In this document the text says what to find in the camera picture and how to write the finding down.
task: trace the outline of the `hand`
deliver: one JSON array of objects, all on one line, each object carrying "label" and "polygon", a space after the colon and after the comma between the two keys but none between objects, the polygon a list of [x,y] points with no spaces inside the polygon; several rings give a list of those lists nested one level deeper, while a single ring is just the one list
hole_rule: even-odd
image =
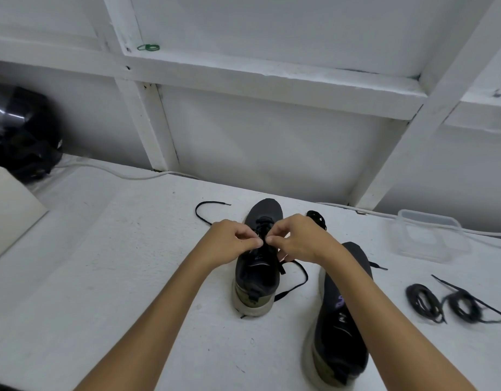
[{"label": "hand", "polygon": [[247,225],[224,219],[213,223],[188,257],[194,257],[213,270],[262,245],[263,240]]},{"label": "hand", "polygon": [[295,214],[274,224],[265,239],[267,244],[279,250],[278,259],[291,262],[294,259],[321,264],[321,261],[339,250],[341,245],[312,219]]}]

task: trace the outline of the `black helmet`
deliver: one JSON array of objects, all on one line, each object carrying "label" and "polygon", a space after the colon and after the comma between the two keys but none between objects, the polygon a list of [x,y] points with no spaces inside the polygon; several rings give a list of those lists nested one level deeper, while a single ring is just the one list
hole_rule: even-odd
[{"label": "black helmet", "polygon": [[0,166],[22,182],[40,179],[59,162],[61,145],[48,99],[0,83]]}]

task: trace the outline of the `black sneaker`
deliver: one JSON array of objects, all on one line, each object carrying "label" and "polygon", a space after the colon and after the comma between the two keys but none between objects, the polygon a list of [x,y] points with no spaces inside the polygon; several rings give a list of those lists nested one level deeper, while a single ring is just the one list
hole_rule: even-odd
[{"label": "black sneaker", "polygon": [[260,248],[244,252],[236,263],[236,277],[232,287],[232,303],[243,315],[259,317],[270,311],[274,294],[280,284],[278,250],[265,243],[265,236],[274,223],[283,219],[280,204],[263,199],[247,215],[245,224],[264,241]]},{"label": "black sneaker", "polygon": [[[352,242],[343,246],[372,277],[370,263],[361,247]],[[349,384],[363,373],[369,354],[339,289],[323,268],[319,293],[323,303],[305,339],[303,366],[319,390],[331,390]]]}]

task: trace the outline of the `transparent plastic box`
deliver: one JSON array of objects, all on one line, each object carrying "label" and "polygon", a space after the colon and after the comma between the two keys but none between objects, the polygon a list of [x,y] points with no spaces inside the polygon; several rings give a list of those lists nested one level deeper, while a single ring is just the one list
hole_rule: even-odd
[{"label": "transparent plastic box", "polygon": [[398,254],[427,261],[446,263],[471,252],[461,224],[442,215],[400,210],[390,225],[390,235]]}]

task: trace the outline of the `shoe sole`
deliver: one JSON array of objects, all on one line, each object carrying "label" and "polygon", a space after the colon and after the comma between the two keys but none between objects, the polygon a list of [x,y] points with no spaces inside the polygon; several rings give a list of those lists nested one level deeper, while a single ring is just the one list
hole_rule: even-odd
[{"label": "shoe sole", "polygon": [[[325,269],[321,268],[319,271],[319,295],[321,300],[325,292]],[[316,333],[317,318],[307,332],[305,341],[303,342],[302,353],[302,368],[308,380],[319,391],[332,391],[337,388],[345,387],[342,383],[334,379],[332,376],[332,369],[323,361],[314,346],[314,337]],[[351,385],[352,378],[350,378],[347,386]]]},{"label": "shoe sole", "polygon": [[270,309],[272,309],[272,305],[274,304],[274,296],[271,296],[270,300],[263,306],[257,308],[247,306],[240,300],[238,294],[236,293],[236,280],[232,281],[231,298],[234,308],[238,310],[239,313],[249,317],[261,317],[262,315],[266,315]]}]

